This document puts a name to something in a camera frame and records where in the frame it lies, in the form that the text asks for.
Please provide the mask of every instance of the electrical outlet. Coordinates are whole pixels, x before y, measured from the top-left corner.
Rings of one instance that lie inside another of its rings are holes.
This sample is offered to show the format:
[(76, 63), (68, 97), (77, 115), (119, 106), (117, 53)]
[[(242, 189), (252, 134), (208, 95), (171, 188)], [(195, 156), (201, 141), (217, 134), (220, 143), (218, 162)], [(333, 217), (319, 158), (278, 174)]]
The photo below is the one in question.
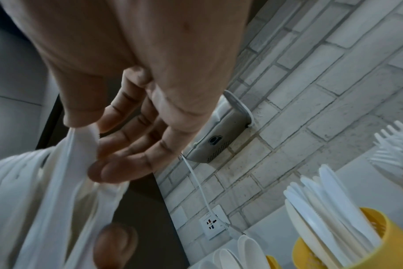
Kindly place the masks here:
[(227, 215), (225, 215), (225, 212), (220, 205), (215, 206), (212, 211), (215, 213), (214, 216), (212, 216), (210, 212), (207, 212), (199, 220), (201, 228), (203, 229), (203, 233), (209, 240), (225, 230), (225, 226), (219, 224), (218, 218), (220, 218), (225, 223), (230, 223)]

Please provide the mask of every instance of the utensil holder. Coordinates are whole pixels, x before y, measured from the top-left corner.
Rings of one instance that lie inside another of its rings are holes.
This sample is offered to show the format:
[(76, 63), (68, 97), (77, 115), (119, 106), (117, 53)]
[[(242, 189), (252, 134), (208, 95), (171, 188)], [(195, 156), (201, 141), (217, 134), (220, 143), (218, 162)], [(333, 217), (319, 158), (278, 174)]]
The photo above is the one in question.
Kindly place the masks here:
[(282, 269), (274, 257), (267, 255), (267, 261), (271, 269)]
[[(382, 245), (350, 269), (403, 269), (403, 231), (385, 214), (371, 208), (361, 208), (376, 232), (382, 238)], [(292, 252), (293, 263), (298, 269), (326, 269), (327, 267), (298, 238)]]

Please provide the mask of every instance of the yellow container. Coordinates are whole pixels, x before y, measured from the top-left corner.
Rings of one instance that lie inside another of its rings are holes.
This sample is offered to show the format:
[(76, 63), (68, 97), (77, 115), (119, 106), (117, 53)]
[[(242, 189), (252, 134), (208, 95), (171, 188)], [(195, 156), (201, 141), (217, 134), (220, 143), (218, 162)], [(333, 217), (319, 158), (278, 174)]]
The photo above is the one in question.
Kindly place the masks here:
[(267, 261), (271, 269), (282, 269), (274, 257), (267, 255)]
[[(361, 210), (382, 238), (383, 244), (368, 257), (346, 268), (403, 269), (403, 231), (385, 214), (371, 208), (361, 208)], [(293, 247), (292, 258), (298, 269), (327, 268), (301, 238), (297, 239)]]

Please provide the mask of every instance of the white wall outlet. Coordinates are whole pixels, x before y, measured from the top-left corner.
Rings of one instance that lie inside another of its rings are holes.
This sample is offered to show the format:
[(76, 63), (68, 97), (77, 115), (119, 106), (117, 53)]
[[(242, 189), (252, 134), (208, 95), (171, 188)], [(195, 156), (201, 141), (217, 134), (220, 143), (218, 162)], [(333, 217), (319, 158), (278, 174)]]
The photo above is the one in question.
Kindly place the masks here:
[(210, 212), (207, 212), (199, 220), (203, 233), (209, 240), (225, 230), (225, 226), (219, 224), (218, 218), (225, 223), (230, 223), (227, 215), (225, 215), (225, 212), (220, 205), (215, 206), (212, 211), (215, 213), (215, 216), (212, 216)]

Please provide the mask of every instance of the brick wall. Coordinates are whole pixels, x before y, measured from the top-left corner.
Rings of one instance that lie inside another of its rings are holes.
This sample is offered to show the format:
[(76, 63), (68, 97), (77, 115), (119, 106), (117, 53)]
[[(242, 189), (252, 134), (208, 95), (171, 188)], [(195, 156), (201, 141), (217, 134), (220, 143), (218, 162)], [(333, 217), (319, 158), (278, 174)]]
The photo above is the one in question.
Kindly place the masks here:
[[(283, 205), (289, 182), (323, 163), (339, 169), (403, 118), (403, 0), (269, 0), (247, 27), (228, 89), (256, 125), (192, 166), (210, 204), (245, 230)], [(230, 239), (202, 234), (207, 210), (182, 161), (156, 178), (171, 215), (187, 217), (178, 235), (191, 264)]]

